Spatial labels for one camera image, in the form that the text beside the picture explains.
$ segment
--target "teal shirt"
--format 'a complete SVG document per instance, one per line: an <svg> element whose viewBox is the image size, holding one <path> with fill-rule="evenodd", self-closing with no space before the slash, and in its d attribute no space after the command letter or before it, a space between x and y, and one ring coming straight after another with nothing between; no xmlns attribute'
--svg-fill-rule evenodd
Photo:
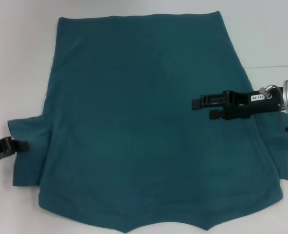
<svg viewBox="0 0 288 234"><path fill-rule="evenodd" d="M282 198L277 113L209 120L191 100L252 91L221 14L60 18L43 114L9 121L14 185L56 214L128 232L209 229ZM288 126L288 116L283 116Z"/></svg>

